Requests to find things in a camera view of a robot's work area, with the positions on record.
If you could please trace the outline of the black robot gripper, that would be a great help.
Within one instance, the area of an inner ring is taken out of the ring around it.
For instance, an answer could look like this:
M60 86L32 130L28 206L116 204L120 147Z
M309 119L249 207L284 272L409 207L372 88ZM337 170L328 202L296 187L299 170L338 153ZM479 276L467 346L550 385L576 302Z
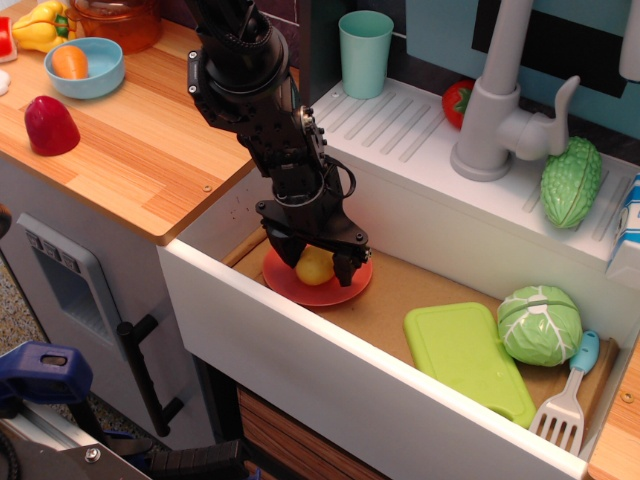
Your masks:
M341 287L352 284L355 273L371 258L367 234L343 209L343 200L352 193L336 185L323 186L312 198L297 203L282 198L262 200L256 212L279 258L295 268L308 245L333 254L333 271Z

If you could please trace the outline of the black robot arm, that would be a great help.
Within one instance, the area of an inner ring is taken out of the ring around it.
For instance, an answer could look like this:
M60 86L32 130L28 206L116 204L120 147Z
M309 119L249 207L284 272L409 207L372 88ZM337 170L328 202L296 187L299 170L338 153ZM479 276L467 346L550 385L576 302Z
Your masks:
M343 209L354 174L327 155L324 131L302 104L284 36L252 1L190 1L201 42L188 91L207 124L249 152L271 197L257 203L271 246L288 266L315 246L331 253L343 287L368 262L368 236Z

